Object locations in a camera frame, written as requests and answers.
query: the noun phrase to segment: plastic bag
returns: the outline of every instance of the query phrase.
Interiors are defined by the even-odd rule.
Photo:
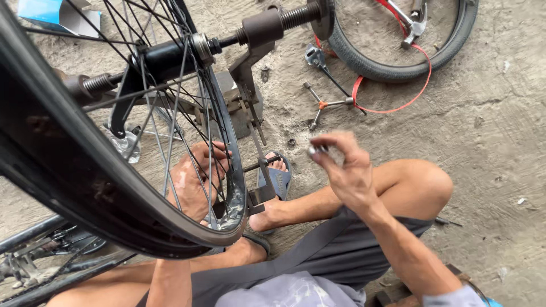
[[[106,130],[106,137],[110,140],[112,145],[116,148],[124,158],[127,158],[129,150],[133,147],[133,144],[137,141],[137,136],[130,131],[125,131],[125,138],[118,139],[110,130]],[[131,157],[129,157],[129,163],[137,163],[140,159],[140,142],[136,145]]]

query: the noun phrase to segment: hand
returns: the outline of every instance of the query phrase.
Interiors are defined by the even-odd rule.
[[[192,153],[195,156],[195,160],[193,161],[195,167],[193,166],[191,155],[187,153],[180,158],[180,161],[170,171],[182,212],[197,222],[200,222],[209,213],[209,201],[207,200],[207,196],[212,199],[212,203],[214,204],[216,196],[218,195],[214,186],[209,195],[210,180],[212,180],[212,184],[219,189],[219,181],[225,176],[224,169],[228,170],[225,144],[217,141],[213,141],[213,143],[216,146],[213,147],[214,155],[212,156],[211,161],[211,179],[207,179],[207,176],[209,176],[209,146],[204,141],[193,145],[191,148]],[[206,194],[201,186],[200,178],[203,181]],[[171,191],[170,186],[167,200],[178,208],[174,199],[174,193]]]
[[[352,132],[322,134],[311,144],[335,146],[345,155],[341,167],[326,153],[311,158],[326,170],[332,190],[347,207],[359,213],[379,200],[372,184],[370,154],[358,147]]]

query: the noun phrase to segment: gray shirt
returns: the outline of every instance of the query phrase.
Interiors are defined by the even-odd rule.
[[[216,307],[362,307],[366,294],[306,271],[277,276],[248,290],[228,292]],[[485,307],[482,300],[465,286],[440,296],[423,296],[423,307]]]

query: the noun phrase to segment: gray shorts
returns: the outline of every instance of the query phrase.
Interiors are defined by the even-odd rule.
[[[417,237],[434,220],[396,217]],[[307,271],[355,290],[381,277],[390,264],[375,236],[353,212],[342,206],[334,217],[307,233],[272,261],[192,274],[193,306],[214,306],[229,291],[249,289],[281,274]],[[145,306],[146,293],[137,307]]]

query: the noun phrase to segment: screwdriver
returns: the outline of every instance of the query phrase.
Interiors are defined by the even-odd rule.
[[[452,222],[452,221],[448,221],[446,219],[443,219],[439,216],[436,216],[436,218],[434,219],[434,221],[440,225],[449,225],[449,224],[453,224],[453,225],[456,225],[456,226],[459,226],[459,227],[462,227],[461,224],[457,224],[455,222]]]

